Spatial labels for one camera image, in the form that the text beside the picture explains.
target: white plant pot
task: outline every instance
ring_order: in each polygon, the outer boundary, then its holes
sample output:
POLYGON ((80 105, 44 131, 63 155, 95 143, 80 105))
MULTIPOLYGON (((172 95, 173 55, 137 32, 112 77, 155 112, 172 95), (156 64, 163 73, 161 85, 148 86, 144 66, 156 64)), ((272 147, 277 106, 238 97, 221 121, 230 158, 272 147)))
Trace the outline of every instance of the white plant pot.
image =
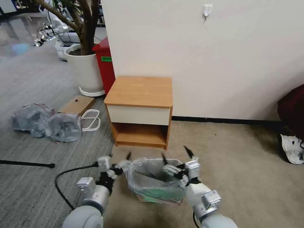
POLYGON ((76 76, 80 92, 88 97, 97 97, 105 94, 96 54, 69 54, 71 51, 77 49, 80 49, 80 44, 67 48, 64 51, 64 54, 66 55, 66 60, 76 76))

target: beige carpet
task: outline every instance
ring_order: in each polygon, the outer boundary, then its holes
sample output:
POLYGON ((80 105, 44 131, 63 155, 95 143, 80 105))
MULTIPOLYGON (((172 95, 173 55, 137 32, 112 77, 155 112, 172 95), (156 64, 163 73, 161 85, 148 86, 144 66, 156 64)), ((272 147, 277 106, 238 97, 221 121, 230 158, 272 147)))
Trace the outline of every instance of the beige carpet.
MULTIPOLYGON (((304 224, 303 166, 285 162, 276 136, 260 126, 173 121, 167 157, 188 161, 183 145, 199 156, 201 180, 222 197, 220 212, 238 227, 299 228, 304 224)), ((121 146, 113 159, 159 157, 161 149, 121 146)), ((195 227, 186 200, 178 205, 141 203, 119 177, 105 227, 195 227)))

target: white robot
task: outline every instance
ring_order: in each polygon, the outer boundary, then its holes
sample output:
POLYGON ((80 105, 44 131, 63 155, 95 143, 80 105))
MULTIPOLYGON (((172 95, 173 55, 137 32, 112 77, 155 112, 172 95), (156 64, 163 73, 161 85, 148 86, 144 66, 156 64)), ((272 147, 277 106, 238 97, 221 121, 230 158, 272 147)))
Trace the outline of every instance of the white robot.
MULTIPOLYGON (((228 217, 217 213, 221 197, 215 190, 209 189, 199 180, 200 164, 198 158, 185 147, 191 161, 178 165, 169 165, 163 155, 165 166, 163 171, 180 179, 185 186, 185 196, 193 209, 194 216, 201 226, 198 228, 238 228, 228 217)), ((131 166, 130 154, 126 160, 116 165, 110 165, 110 157, 97 159, 100 179, 95 183, 92 177, 84 177, 77 183, 84 194, 82 206, 73 210, 63 223, 63 228, 103 228, 103 214, 107 207, 108 197, 111 195, 114 180, 125 173, 131 166)))
MULTIPOLYGON (((45 2, 53 6, 52 0, 45 0, 45 2)), ((60 2, 58 5, 61 8, 64 16, 68 19, 72 19, 67 9, 64 9, 60 2)), ((39 31, 41 38, 36 38, 36 46, 41 46, 45 41, 56 38, 57 41, 55 48, 57 50, 57 54, 61 60, 66 61, 67 59, 64 55, 64 50, 80 43, 78 35, 75 31, 63 23, 55 14, 49 12, 47 9, 41 10, 40 7, 39 10, 47 17, 49 24, 44 24, 45 27, 41 28, 39 31)))

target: striped carpet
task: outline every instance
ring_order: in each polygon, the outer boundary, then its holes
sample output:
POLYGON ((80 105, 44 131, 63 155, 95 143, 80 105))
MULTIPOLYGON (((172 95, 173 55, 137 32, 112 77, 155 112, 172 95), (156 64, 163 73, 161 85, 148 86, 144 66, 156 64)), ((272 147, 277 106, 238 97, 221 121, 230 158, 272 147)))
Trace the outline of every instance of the striped carpet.
MULTIPOLYGON (((104 98, 93 108, 100 110, 101 126, 84 132, 71 143, 55 143, 49 138, 33 138, 11 128, 10 117, 22 105, 45 103, 58 110, 80 95, 67 62, 59 60, 54 43, 33 48, 22 56, 0 64, 0 159, 55 163, 44 167, 0 165, 0 227, 61 227, 70 212, 54 187, 55 176, 67 169, 90 165, 113 147, 104 98)), ((73 205, 80 194, 75 186, 81 177, 97 177, 97 168, 75 171, 60 181, 73 205)))

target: reflective floor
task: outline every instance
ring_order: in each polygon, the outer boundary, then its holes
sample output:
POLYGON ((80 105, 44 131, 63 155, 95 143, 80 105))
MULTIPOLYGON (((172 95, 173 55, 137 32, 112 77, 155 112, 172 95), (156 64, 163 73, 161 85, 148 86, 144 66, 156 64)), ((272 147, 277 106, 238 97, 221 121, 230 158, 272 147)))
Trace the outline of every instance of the reflective floor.
POLYGON ((22 14, 0 23, 0 63, 34 48, 37 30, 47 18, 36 14, 22 14))

